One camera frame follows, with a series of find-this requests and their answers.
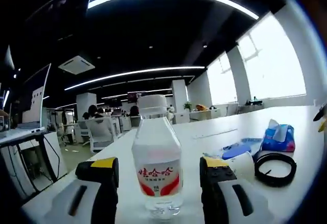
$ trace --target tissue box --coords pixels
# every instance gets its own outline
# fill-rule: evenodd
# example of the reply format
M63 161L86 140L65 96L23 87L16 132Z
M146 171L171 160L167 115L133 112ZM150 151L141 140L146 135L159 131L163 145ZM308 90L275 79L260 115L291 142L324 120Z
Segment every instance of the tissue box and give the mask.
M272 119L266 129L261 150L293 152L295 150L294 128L290 125L279 125Z

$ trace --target plastic bottle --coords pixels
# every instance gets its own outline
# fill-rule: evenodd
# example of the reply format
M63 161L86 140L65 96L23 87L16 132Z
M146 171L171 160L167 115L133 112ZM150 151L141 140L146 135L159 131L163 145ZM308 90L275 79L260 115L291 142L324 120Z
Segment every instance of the plastic bottle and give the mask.
M151 217L170 219L182 205L181 148L163 95L139 98L141 121L132 146L137 178Z

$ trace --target laptop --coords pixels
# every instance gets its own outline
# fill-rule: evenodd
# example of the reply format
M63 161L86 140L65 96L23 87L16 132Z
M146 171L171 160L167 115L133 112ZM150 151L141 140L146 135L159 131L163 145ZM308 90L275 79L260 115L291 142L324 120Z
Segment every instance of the laptop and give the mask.
M10 104L10 130L0 133L0 143L7 139L21 137L30 133L44 131L42 127L42 105L44 89L51 64L37 71L22 86L11 90L8 100Z

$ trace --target ceiling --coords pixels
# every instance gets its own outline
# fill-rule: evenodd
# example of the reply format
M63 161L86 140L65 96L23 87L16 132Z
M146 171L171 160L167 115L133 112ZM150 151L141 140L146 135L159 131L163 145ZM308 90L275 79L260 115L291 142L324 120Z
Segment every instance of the ceiling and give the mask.
M9 43L18 84L52 63L44 100L47 107L74 103L76 95L105 96L128 91L171 87L176 76L189 83L205 69L169 70L133 74L65 88L112 74L148 68L208 66L219 54L235 46L256 20L212 0L113 0L87 9L89 0L22 0L17 8ZM284 0L231 0L259 17L276 12ZM74 75L58 66L80 55L95 69ZM127 82L140 79L154 79Z

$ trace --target bright window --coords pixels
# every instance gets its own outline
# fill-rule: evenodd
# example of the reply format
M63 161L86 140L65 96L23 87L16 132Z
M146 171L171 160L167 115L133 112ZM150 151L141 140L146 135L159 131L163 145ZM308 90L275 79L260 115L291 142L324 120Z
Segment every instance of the bright window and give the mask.
M213 61L207 72L213 105L235 102L236 89L227 54Z
M239 49L252 98L306 94L295 50L284 29L271 13L239 40Z

